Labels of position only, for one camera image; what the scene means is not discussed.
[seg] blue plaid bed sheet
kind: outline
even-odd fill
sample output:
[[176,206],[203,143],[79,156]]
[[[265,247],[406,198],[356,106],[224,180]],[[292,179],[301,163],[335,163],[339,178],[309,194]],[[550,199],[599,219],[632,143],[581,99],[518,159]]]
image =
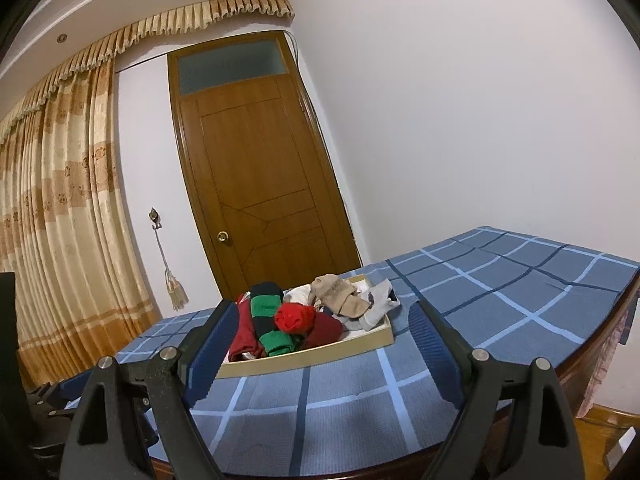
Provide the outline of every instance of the blue plaid bed sheet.
[[[609,315],[640,264],[544,238],[481,227],[347,272],[391,280],[395,343],[324,365],[215,380],[193,418],[223,472],[306,476],[352,471],[427,448],[456,416],[408,331],[427,299],[474,347],[529,364],[569,357]],[[165,319],[117,354],[146,359],[177,345],[211,310]],[[149,413],[152,425],[153,415]],[[162,444],[151,448],[166,460]]]

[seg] white wall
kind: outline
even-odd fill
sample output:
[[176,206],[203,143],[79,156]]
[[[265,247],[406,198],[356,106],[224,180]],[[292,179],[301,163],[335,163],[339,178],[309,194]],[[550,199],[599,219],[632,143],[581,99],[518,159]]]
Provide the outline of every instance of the white wall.
[[[605,0],[290,1],[374,261],[483,224],[640,260],[640,52]],[[634,412],[638,324],[600,397]]]
[[[218,304],[220,291],[206,259],[187,196],[175,142],[169,99],[166,53],[182,46],[243,34],[283,28],[282,20],[256,16],[238,17],[193,34],[143,41],[117,58],[117,125],[120,171],[134,244],[150,289],[164,317],[201,310]],[[353,202],[345,185],[324,111],[311,82],[302,53],[300,70],[316,106],[342,195]],[[164,267],[149,210],[161,216],[159,231],[169,266],[190,298],[186,309],[174,312],[164,285]],[[350,214],[356,243],[368,258],[358,219]]]

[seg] wall hook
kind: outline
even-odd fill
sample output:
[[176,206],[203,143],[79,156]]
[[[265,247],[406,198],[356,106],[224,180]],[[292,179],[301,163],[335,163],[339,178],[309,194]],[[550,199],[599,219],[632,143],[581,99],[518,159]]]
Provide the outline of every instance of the wall hook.
[[160,215],[154,208],[151,208],[151,211],[149,212],[149,218],[154,223],[152,225],[152,229],[156,230],[162,227],[162,224],[160,223]]

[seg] rolled red sock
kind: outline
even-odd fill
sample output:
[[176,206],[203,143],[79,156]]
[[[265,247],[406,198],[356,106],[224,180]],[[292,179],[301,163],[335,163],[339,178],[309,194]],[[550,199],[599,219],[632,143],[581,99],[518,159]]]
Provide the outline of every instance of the rolled red sock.
[[314,327],[309,335],[306,336],[300,349],[306,350],[307,348],[316,348],[318,346],[335,343],[340,339],[343,329],[342,323],[335,319],[335,317],[318,312],[316,314]]
[[314,327],[316,309],[300,303],[283,303],[273,320],[284,333],[306,335]]

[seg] pink cloth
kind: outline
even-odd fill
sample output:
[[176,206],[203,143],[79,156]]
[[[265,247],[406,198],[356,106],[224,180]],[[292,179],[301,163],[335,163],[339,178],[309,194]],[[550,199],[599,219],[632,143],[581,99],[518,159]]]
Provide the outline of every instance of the pink cloth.
[[620,319],[620,322],[616,325],[609,336],[609,339],[605,343],[602,348],[602,353],[598,358],[598,362],[596,363],[596,367],[593,370],[593,374],[591,375],[591,379],[589,380],[589,384],[587,386],[587,392],[584,394],[584,400],[580,405],[580,409],[578,413],[576,413],[577,418],[583,418],[588,411],[593,407],[593,399],[598,391],[598,388],[604,381],[604,378],[607,376],[607,371],[609,370],[609,365],[613,359],[613,354],[616,352],[616,348],[618,343],[620,342],[620,338],[622,337],[622,332],[625,329],[626,316],[628,316],[629,312],[625,312],[624,316]]

